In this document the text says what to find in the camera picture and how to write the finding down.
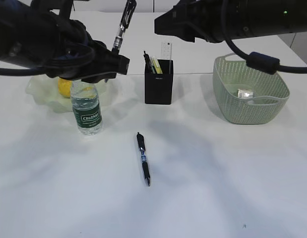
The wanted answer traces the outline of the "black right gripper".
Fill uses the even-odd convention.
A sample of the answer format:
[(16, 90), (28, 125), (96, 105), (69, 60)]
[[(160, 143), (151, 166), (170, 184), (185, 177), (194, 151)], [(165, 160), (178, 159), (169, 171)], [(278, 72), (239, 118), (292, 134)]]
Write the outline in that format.
[(196, 38), (210, 43), (224, 41), (221, 0), (181, 0), (154, 20), (154, 33), (175, 36), (186, 42)]

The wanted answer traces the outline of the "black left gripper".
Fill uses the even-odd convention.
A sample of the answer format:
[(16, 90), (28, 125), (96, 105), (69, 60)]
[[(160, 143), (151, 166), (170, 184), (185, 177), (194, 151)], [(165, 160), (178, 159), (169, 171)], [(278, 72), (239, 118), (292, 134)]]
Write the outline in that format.
[(87, 45), (69, 44), (62, 56), (45, 63), (44, 70), (50, 78), (98, 83), (127, 75), (129, 63), (129, 58), (108, 50), (103, 42), (91, 40)]

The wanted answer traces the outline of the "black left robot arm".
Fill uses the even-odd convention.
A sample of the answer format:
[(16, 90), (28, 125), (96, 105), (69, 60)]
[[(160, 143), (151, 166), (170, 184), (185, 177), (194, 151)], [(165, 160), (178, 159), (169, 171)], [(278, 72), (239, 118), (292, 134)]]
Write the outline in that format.
[(129, 59), (94, 40), (85, 25), (70, 18), (70, 0), (0, 0), (1, 76), (46, 75), (87, 83), (126, 75)]

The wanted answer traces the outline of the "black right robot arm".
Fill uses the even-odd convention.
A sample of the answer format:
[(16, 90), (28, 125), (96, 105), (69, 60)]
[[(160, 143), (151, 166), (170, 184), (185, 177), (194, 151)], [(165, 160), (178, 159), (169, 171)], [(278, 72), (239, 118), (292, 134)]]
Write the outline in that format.
[[(224, 41), (221, 0), (181, 0), (154, 20), (157, 35), (186, 42)], [(307, 0), (230, 0), (226, 10), (230, 39), (307, 32)]]

